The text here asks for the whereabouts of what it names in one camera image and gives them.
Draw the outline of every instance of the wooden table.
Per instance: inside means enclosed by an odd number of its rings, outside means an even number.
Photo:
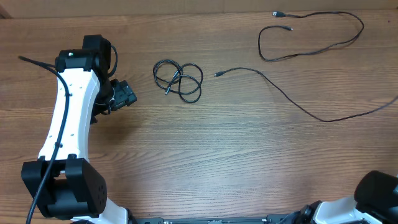
[[[263,71],[297,103],[325,119],[377,108],[398,94],[398,12],[354,11],[361,37],[343,49],[276,63],[260,59],[320,49],[351,38],[351,17],[274,18],[270,13],[0,20],[0,223],[23,223],[31,197],[21,181],[52,119],[56,78],[17,59],[52,63],[102,34],[119,52],[115,77],[138,101],[92,125],[89,152],[109,197],[137,217],[240,217],[291,212],[353,194],[370,170],[398,173],[398,104],[367,116],[321,123],[253,72]],[[164,95],[153,65],[171,58],[204,72],[195,104]],[[196,71],[186,73],[199,78]],[[172,66],[159,70],[170,78]],[[194,88],[189,81],[183,89]],[[43,220],[38,210],[34,223]]]

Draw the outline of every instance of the cable plug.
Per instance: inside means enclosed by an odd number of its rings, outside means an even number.
[[[216,74],[214,74],[214,77],[220,77],[224,74],[225,74],[225,71],[217,72]]]
[[[279,12],[279,11],[273,12],[272,15],[275,17],[285,17],[286,16],[286,14],[284,14],[283,12]]]

